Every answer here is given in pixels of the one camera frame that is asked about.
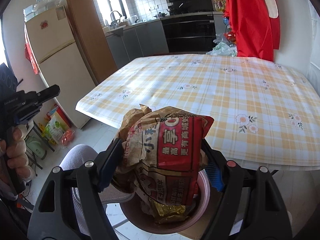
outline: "kettle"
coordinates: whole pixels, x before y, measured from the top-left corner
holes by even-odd
[[[138,20],[139,20],[139,18],[137,15],[133,15],[133,16],[129,17],[129,25],[137,23]]]
[[[47,155],[47,150],[42,147],[41,142],[39,142],[34,136],[29,135],[25,139],[27,147],[34,152],[41,160],[43,160]]]

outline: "gray cabinet door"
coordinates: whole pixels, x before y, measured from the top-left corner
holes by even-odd
[[[117,35],[110,35],[106,39],[117,68],[120,69],[124,65],[128,64],[130,60],[127,51],[125,50],[122,38]]]
[[[122,40],[130,61],[137,57],[143,57],[135,28],[125,30]]]
[[[222,15],[213,15],[214,27],[216,29],[216,34],[221,34],[226,32],[226,25],[223,22]]]
[[[147,30],[152,45],[153,55],[169,53],[161,21],[148,23]]]
[[[153,55],[153,48],[146,25],[148,24],[135,27],[141,51],[144,57]]]

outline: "white wall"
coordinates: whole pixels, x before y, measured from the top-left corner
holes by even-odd
[[[320,95],[320,16],[309,1],[311,21],[312,21],[312,53],[309,63],[307,79]]]
[[[312,26],[308,0],[276,0],[281,40],[275,62],[297,69],[307,76],[312,47]]]
[[[25,58],[24,46],[24,16],[23,9],[36,0],[11,0],[3,13],[4,43],[7,49],[10,64],[18,81],[23,82],[17,90],[41,91],[45,89],[39,75],[35,75],[31,63]],[[43,117],[53,106],[50,100],[43,105],[41,112],[34,118],[35,122],[43,122]]]

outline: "gold foil wrapper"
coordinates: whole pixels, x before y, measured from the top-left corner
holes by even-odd
[[[184,215],[186,206],[167,206],[149,198],[150,206],[156,214],[155,222],[159,224],[181,222],[188,217]]]

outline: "red cloth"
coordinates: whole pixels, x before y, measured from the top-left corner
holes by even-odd
[[[236,34],[238,57],[273,61],[279,49],[280,19],[270,18],[265,0],[226,0],[226,13]]]
[[[32,68],[33,68],[33,72],[35,74],[38,73],[38,64],[37,61],[32,53],[31,47],[30,47],[30,43],[29,43],[29,38],[28,38],[28,34],[27,34],[27,29],[26,26],[24,26],[24,38],[26,40],[26,45],[25,45],[25,57],[27,60],[29,60],[31,62]]]

